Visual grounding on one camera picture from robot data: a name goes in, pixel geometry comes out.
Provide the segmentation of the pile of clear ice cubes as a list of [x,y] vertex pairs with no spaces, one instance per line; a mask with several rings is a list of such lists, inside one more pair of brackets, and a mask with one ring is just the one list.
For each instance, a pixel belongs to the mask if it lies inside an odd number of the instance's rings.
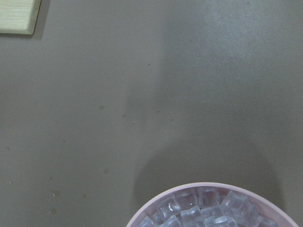
[[178,190],[157,200],[135,227],[275,227],[248,196],[216,187]]

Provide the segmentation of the wooden cutting board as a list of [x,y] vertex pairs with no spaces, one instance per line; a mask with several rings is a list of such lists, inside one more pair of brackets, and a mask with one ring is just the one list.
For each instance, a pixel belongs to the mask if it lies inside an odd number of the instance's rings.
[[32,35],[40,5],[40,0],[0,0],[0,32]]

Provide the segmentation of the pink bowl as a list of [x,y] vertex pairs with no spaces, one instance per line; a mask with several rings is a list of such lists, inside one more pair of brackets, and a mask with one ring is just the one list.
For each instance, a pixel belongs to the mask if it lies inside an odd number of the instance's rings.
[[233,185],[223,184],[223,183],[212,183],[212,182],[197,182],[197,183],[188,183],[180,186],[173,187],[168,189],[159,195],[153,197],[148,202],[146,202],[130,219],[127,226],[134,227],[136,226],[148,212],[156,207],[156,203],[161,199],[169,196],[178,191],[183,191],[189,188],[198,188],[198,187],[215,187],[222,194],[226,194],[229,190],[238,192],[240,194],[245,194],[248,196],[251,202],[255,203],[257,210],[263,216],[274,220],[279,227],[296,227],[298,226],[286,213],[284,213],[279,207],[271,203],[270,201],[262,198],[261,196],[250,192],[248,190],[236,187]]

